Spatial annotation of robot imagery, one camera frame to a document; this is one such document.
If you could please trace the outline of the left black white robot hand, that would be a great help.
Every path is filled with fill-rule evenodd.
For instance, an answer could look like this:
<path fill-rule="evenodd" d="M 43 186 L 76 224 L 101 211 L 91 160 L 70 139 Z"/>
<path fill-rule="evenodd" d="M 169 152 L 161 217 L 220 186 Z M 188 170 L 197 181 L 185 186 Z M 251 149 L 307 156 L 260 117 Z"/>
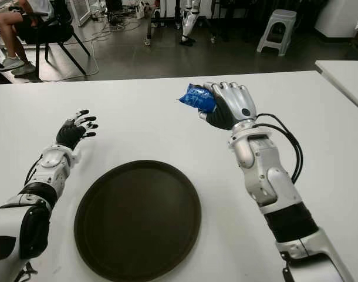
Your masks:
<path fill-rule="evenodd" d="M 89 110 L 81 110 L 66 119 L 56 135 L 56 144 L 74 150 L 81 140 L 96 136 L 96 117 L 88 114 Z"/>

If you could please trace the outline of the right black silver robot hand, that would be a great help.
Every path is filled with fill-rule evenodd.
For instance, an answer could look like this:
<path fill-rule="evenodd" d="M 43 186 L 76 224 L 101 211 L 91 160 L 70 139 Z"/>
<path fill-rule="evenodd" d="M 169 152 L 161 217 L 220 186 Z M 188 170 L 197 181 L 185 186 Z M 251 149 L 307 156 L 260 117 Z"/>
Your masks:
<path fill-rule="evenodd" d="M 199 111 L 199 117 L 219 129 L 231 130 L 236 124 L 256 120 L 256 107 L 244 85 L 236 82 L 207 82 L 204 87 L 215 99 L 216 107 L 212 112 Z"/>

